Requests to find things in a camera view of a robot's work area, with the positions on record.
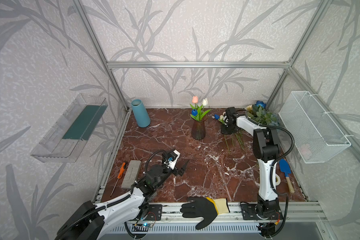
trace wooden handle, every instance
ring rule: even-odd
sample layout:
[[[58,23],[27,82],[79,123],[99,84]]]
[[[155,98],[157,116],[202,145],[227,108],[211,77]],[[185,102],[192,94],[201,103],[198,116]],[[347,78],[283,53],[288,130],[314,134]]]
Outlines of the wooden handle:
[[[121,176],[123,175],[123,172],[125,170],[125,162],[123,162],[123,165],[121,165],[121,168],[120,168],[120,172],[119,172],[119,175],[117,176],[118,179],[121,178]]]
[[[289,192],[290,192],[291,194],[294,194],[294,193],[295,193],[295,190],[293,189],[291,180],[289,179],[289,177],[286,177],[285,179],[287,180],[287,183],[288,183]]]

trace sharpening stone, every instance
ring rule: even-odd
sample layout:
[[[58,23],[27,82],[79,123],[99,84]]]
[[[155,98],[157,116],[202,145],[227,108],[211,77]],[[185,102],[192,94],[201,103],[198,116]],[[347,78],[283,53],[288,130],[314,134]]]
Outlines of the sharpening stone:
[[[131,160],[128,164],[127,172],[125,173],[122,189],[131,189],[132,184],[137,180],[141,166],[141,161]]]

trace red marble tabletop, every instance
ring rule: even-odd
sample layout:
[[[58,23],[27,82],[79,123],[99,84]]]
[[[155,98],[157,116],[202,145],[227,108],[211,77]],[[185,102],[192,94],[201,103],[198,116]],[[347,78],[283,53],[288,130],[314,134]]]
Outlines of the red marble tabletop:
[[[153,202],[186,202],[188,196],[211,197],[212,199],[227,198],[230,202],[256,202],[259,191],[259,168],[257,159],[252,153],[252,137],[243,132],[244,151],[234,137],[227,135],[228,152],[224,135],[220,132],[221,123],[211,116],[205,121],[206,137],[201,141],[191,136],[193,119],[188,109],[147,109],[151,124],[140,128],[131,115],[124,136],[112,166],[112,170],[102,197],[102,201],[110,200],[110,193],[116,183],[120,166],[123,162],[140,160],[142,166],[139,178],[143,176],[145,162],[156,150],[176,149],[180,152],[177,167],[190,159],[185,174],[175,177],[171,175],[158,189]],[[213,109],[209,115],[222,114],[224,109]],[[155,156],[150,164],[161,161]],[[277,168],[281,183],[276,187],[279,192],[288,192],[284,174]],[[306,201],[294,177],[289,175],[295,193],[289,194],[290,201]],[[121,189],[122,177],[115,188],[112,198],[127,190]]]

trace vase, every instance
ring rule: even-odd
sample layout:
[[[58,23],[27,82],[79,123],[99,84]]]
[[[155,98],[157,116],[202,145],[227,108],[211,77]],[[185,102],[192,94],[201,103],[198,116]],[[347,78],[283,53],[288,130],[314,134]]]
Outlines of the vase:
[[[193,126],[191,135],[196,140],[201,140],[205,137],[205,121],[207,120],[207,116],[204,116],[204,118],[201,121],[193,120]]]
[[[131,102],[132,112],[139,127],[147,127],[151,123],[143,102],[135,99]]]

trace brown glass vase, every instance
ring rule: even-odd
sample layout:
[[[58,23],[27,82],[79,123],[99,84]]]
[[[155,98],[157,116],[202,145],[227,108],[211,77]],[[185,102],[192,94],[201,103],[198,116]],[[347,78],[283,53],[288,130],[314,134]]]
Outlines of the brown glass vase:
[[[205,124],[207,116],[204,116],[204,118],[201,121],[193,120],[193,126],[192,126],[192,137],[196,140],[201,140],[205,137]]]

